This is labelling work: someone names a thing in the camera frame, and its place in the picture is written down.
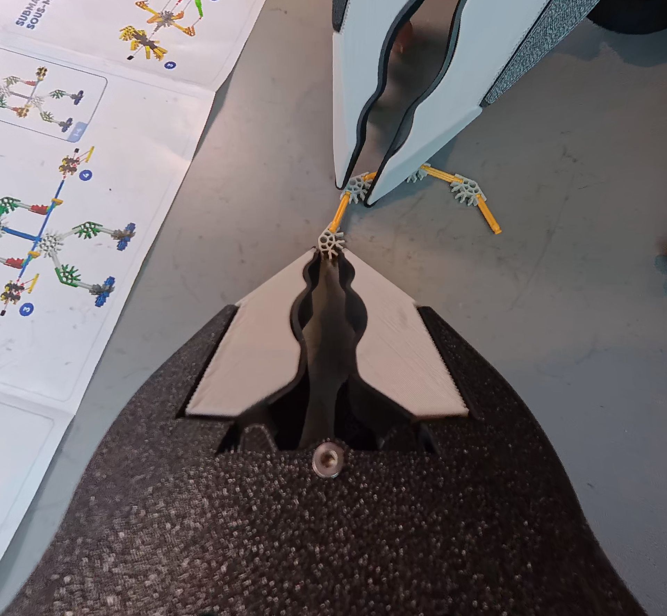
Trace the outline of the white building instruction sheet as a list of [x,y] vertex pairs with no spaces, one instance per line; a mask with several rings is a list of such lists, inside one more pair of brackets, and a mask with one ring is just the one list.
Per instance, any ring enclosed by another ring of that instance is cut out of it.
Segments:
[[265,0],[1,0],[1,554]]

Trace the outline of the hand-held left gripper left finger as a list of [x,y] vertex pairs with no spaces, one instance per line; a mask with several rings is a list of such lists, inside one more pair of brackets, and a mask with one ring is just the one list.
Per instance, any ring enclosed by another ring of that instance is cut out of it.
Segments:
[[221,449],[249,450],[258,428],[278,450],[299,448],[310,403],[304,329],[321,254],[312,248],[236,305],[185,403],[185,416],[231,423]]

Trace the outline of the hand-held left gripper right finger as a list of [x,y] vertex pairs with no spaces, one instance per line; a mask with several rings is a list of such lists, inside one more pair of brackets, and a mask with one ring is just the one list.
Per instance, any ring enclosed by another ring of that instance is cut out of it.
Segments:
[[469,408],[422,308],[350,250],[338,275],[352,355],[334,436],[357,451],[434,452],[429,423],[464,419]]

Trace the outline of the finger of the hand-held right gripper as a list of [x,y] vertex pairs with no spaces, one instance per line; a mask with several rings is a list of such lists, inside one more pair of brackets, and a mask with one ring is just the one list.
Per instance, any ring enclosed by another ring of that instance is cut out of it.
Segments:
[[482,102],[550,0],[460,0],[446,61],[408,109],[365,204],[405,181],[482,111]]
[[386,86],[400,29],[423,0],[332,0],[333,158],[336,186],[352,176],[368,116]]

